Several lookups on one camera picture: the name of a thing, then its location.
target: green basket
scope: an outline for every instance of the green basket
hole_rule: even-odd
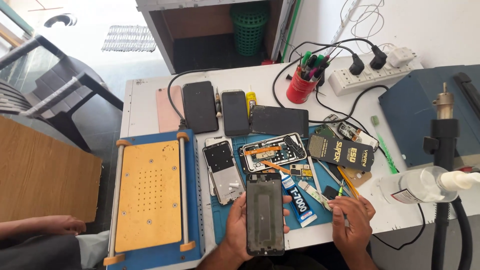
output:
[[[258,53],[268,21],[269,6],[266,2],[233,4],[230,17],[235,34],[235,49],[243,56]]]

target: green brush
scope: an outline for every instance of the green brush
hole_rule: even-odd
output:
[[[387,157],[388,166],[390,167],[390,171],[392,172],[392,174],[395,174],[398,171],[395,167],[395,164],[393,163],[392,156],[390,156],[390,152],[388,152],[387,146],[385,145],[385,142],[382,139],[382,136],[380,136],[380,134],[377,131],[377,126],[380,124],[380,121],[378,120],[378,116],[374,115],[374,116],[372,116],[371,119],[372,119],[373,126],[375,128],[375,131],[377,132],[378,141],[380,142],[380,147],[384,150],[385,155]]]

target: person's right hand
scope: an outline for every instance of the person's right hand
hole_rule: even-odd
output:
[[[46,216],[35,218],[41,233],[74,234],[86,231],[85,222],[72,216]]]
[[[333,242],[342,255],[365,251],[372,234],[370,220],[375,214],[372,204],[362,196],[358,200],[337,196],[328,205],[333,209]],[[349,227],[345,226],[344,214]]]

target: glue tube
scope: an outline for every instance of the glue tube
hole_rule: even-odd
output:
[[[287,195],[292,196],[290,204],[292,205],[300,226],[303,228],[317,219],[317,215],[315,215],[313,210],[310,209],[310,206],[300,193],[300,189],[297,187],[292,177],[288,174],[284,174],[282,171],[280,171],[280,174],[282,175],[283,191],[285,191]]]

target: white wall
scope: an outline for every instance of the white wall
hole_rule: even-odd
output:
[[[300,14],[310,19],[297,19],[297,28],[291,43],[296,46],[302,41],[330,42],[340,23],[342,0],[303,0]],[[378,3],[378,0],[360,0],[359,5]],[[424,67],[458,64],[480,64],[480,54],[476,52],[480,37],[478,0],[386,0],[380,13],[385,25],[377,35],[370,38],[374,44],[394,43],[397,46],[413,49],[422,59]],[[365,34],[371,27],[367,19],[359,25],[358,34]],[[316,32],[306,31],[306,25],[316,23]],[[339,40],[353,37],[348,23]],[[346,43],[349,48],[360,53],[355,42]]]

